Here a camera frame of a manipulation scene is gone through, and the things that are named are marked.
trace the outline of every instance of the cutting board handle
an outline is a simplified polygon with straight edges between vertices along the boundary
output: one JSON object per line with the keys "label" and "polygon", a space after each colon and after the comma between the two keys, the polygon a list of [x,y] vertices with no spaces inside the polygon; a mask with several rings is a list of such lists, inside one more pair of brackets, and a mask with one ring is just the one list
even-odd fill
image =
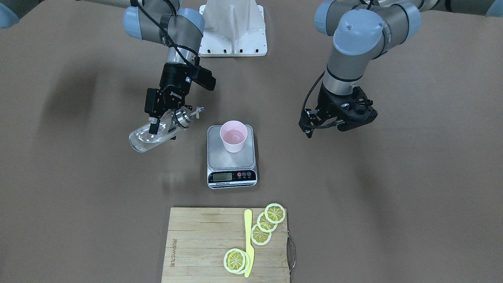
{"label": "cutting board handle", "polygon": [[[286,246],[286,250],[287,250],[287,252],[286,252],[286,259],[287,259],[287,262],[288,262],[288,268],[290,269],[290,276],[292,276],[292,270],[295,267],[295,263],[297,261],[297,252],[295,251],[295,243],[293,242],[293,239],[290,236],[290,231],[287,231],[287,235],[288,235],[288,239],[287,239],[287,246]],[[290,246],[292,247],[292,252],[291,252],[291,254],[293,256],[293,258],[292,258],[293,259],[292,264],[290,264],[290,257],[288,256],[290,254],[289,249],[288,249]]]}

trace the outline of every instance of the pink cup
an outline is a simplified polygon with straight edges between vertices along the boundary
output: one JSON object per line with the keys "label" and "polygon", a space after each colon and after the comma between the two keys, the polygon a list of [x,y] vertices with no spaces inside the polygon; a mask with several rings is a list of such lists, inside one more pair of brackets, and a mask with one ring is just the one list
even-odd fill
{"label": "pink cup", "polygon": [[239,121],[228,121],[220,128],[220,138],[228,152],[238,152],[248,136],[246,126]]}

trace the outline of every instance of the stack of lemon slices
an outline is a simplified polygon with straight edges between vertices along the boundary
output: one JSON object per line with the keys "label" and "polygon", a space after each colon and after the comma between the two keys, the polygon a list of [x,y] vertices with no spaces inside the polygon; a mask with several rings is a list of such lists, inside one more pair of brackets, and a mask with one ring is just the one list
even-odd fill
{"label": "stack of lemon slices", "polygon": [[[251,240],[258,246],[263,246],[271,240],[273,231],[286,216],[285,209],[277,203],[269,204],[257,218],[257,224],[251,228]],[[230,249],[223,259],[224,267],[234,274],[243,274],[249,268],[250,258],[240,249]]]}

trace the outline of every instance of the cutting board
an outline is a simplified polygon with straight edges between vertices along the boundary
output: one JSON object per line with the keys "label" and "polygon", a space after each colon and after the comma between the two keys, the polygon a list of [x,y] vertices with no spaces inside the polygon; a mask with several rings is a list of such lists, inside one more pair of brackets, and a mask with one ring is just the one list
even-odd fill
{"label": "cutting board", "polygon": [[[253,225],[265,208],[252,208]],[[161,283],[289,283],[287,219],[278,224],[271,240],[255,248],[248,278],[223,267],[232,248],[245,250],[245,208],[173,207],[167,231]]]}

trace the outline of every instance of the logo text on cutting board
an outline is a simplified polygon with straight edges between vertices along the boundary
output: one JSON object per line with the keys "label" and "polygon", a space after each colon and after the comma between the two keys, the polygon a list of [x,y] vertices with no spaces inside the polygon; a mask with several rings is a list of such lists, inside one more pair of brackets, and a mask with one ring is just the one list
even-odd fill
{"label": "logo text on cutting board", "polygon": [[173,239],[173,252],[171,252],[171,267],[175,266],[175,259],[176,259],[176,253],[177,253],[177,239]]}

